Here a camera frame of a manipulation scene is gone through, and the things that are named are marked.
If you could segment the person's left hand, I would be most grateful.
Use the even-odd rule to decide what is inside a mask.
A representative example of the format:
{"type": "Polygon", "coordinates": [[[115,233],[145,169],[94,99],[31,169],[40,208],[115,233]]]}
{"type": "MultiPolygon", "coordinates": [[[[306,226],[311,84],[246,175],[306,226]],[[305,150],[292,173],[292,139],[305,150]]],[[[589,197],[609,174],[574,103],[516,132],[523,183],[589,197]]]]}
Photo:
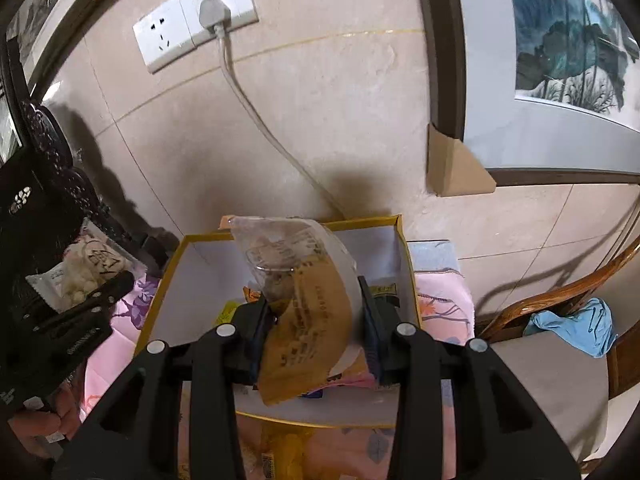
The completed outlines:
{"type": "Polygon", "coordinates": [[[79,410],[68,382],[63,382],[53,398],[52,413],[23,412],[9,420],[9,425],[26,450],[46,460],[50,453],[38,442],[38,437],[47,437],[59,432],[72,440],[80,426],[79,410]]]}

